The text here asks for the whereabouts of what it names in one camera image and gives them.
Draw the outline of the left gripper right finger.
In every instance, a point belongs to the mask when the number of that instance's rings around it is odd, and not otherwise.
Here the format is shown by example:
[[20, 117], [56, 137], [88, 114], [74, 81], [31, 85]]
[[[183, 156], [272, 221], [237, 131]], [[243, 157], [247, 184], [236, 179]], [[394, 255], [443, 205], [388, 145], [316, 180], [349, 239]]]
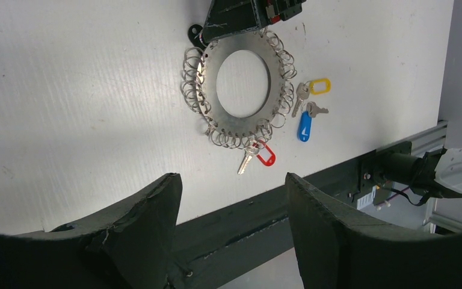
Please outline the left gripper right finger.
[[305, 288], [462, 288], [462, 233], [376, 219], [293, 173], [285, 185]]

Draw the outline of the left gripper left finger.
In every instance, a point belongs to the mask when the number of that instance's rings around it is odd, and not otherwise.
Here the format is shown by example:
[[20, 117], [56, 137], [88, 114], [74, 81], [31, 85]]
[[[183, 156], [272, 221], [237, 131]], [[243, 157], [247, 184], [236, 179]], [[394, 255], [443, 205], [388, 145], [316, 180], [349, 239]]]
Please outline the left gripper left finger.
[[0, 234], [0, 288], [164, 288], [181, 196], [168, 173], [50, 232]]

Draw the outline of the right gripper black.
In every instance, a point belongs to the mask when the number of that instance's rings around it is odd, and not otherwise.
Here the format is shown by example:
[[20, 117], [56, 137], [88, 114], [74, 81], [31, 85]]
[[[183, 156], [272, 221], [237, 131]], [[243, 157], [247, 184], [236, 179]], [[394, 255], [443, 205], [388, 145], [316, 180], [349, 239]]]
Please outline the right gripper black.
[[268, 22], [287, 21], [300, 14], [306, 0], [211, 1], [201, 31], [209, 43], [238, 34], [260, 30]]

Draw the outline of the metal disc with key rings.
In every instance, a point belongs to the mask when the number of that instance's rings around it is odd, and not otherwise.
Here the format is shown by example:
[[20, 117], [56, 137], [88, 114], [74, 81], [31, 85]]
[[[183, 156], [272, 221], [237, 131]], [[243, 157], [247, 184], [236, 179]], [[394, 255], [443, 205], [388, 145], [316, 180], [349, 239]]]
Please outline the metal disc with key rings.
[[180, 89], [213, 145], [262, 149], [292, 110], [296, 74], [292, 54], [265, 28], [188, 48]]

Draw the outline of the red key tag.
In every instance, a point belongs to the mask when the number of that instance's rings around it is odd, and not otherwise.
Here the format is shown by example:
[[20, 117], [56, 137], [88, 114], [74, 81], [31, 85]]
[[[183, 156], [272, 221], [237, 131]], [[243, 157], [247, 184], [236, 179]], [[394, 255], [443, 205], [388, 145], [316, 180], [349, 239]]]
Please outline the red key tag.
[[276, 155], [271, 148], [264, 141], [259, 141], [256, 147], [259, 148], [257, 159], [266, 167], [273, 166], [276, 162]]

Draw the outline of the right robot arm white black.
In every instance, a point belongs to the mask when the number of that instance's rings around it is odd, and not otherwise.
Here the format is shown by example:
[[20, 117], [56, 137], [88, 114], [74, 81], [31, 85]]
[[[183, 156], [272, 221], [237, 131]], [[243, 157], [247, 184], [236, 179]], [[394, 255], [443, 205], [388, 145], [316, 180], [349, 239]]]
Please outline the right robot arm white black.
[[[203, 25], [188, 29], [188, 38], [198, 52], [195, 74], [189, 84], [195, 93], [191, 109], [207, 121], [208, 136], [217, 145], [229, 149], [259, 151], [267, 148], [273, 119], [287, 113], [301, 114], [297, 136], [307, 141], [313, 118], [324, 112], [313, 102], [303, 111], [305, 95], [313, 94], [312, 82], [302, 82], [298, 89], [291, 84], [297, 70], [293, 56], [269, 26], [289, 20], [303, 12], [303, 1], [212, 1]], [[250, 117], [234, 117], [216, 103], [216, 76], [224, 55], [239, 48], [258, 54], [268, 69], [267, 103]], [[411, 143], [403, 141], [389, 148], [375, 150], [356, 161], [357, 192], [385, 189], [397, 196], [398, 182], [420, 196], [420, 205], [431, 198], [462, 198], [462, 152], [440, 149], [422, 157], [411, 153]]]

